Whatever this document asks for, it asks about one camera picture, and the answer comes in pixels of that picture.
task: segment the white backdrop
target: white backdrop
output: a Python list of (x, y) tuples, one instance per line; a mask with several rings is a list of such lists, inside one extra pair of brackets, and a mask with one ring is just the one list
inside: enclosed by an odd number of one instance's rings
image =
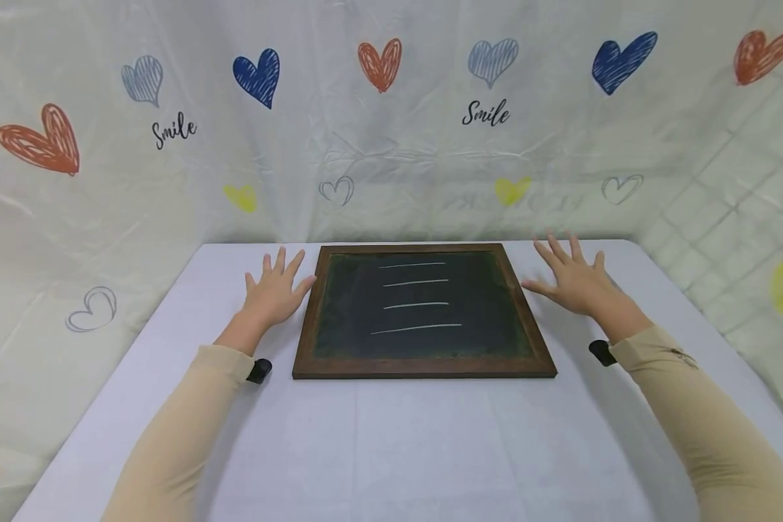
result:
[(0, 1), (0, 520), (201, 243), (547, 227), (783, 397), (783, 0)]

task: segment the red heart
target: red heart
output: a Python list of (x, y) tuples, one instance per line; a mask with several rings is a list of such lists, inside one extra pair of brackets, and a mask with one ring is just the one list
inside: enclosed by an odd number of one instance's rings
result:
[(734, 55), (734, 73), (740, 86), (748, 86), (765, 75), (783, 61), (783, 34), (766, 45), (766, 34), (752, 31), (745, 35)]
[(46, 136), (23, 125), (0, 127), (0, 144), (18, 158), (42, 169), (71, 176), (78, 172), (78, 145), (67, 115), (56, 104), (41, 109)]
[(403, 45), (397, 38), (389, 40), (389, 43), (386, 44), (382, 59), (374, 49), (374, 45), (368, 42), (361, 43), (357, 48), (357, 56), (360, 59), (365, 77), (368, 77), (368, 81), (381, 93), (385, 93), (386, 89), (392, 87), (397, 70), (400, 68), (402, 50)]

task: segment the table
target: table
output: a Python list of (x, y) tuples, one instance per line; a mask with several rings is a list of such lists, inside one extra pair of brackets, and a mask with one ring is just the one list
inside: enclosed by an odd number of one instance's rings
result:
[[(529, 241), (506, 241), (513, 269), (550, 271)], [(783, 457), (783, 413), (753, 370), (641, 249), (606, 252), (613, 280), (699, 361)], [(313, 273), (305, 248), (297, 280)], [(244, 298), (244, 271), (274, 245), (204, 245), (190, 260), (17, 522), (97, 521), (135, 441)], [(210, 521), (693, 521), (681, 462), (637, 386), (591, 356), (591, 320), (527, 295), (555, 379), (294, 381), (305, 303), (264, 337), (273, 363), (244, 384), (198, 491)]]

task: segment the wooden frame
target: wooden frame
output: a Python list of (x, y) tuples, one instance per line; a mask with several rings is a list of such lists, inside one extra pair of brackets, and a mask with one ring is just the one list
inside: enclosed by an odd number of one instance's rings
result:
[[(319, 315), (332, 254), (407, 254), (491, 252), (522, 323), (533, 357), (465, 357), (425, 359), (329, 359), (314, 357)], [(348, 378), (552, 378), (557, 368), (539, 332), (522, 287), (501, 243), (322, 246), (316, 263), (316, 284), (304, 314), (293, 379)]]

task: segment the forearm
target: forearm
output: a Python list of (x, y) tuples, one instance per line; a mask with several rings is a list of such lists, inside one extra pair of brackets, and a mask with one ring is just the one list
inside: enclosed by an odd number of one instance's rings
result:
[(200, 347), (128, 457), (105, 522), (190, 520), (194, 488), (253, 364), (237, 349)]
[(694, 359), (629, 298), (596, 320), (687, 469), (703, 521), (783, 520), (783, 462)]

